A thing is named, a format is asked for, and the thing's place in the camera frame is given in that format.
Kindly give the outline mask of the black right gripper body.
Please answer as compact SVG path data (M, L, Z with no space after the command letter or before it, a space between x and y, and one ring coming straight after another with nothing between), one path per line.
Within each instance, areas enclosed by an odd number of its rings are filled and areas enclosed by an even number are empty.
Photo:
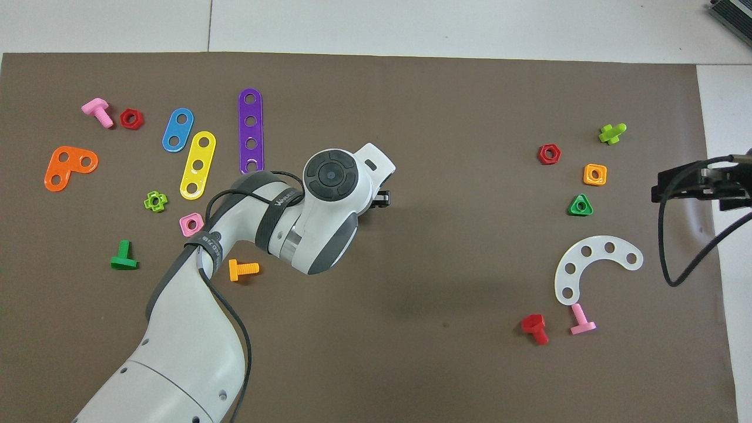
M706 167L699 177L703 200L750 200L751 165Z

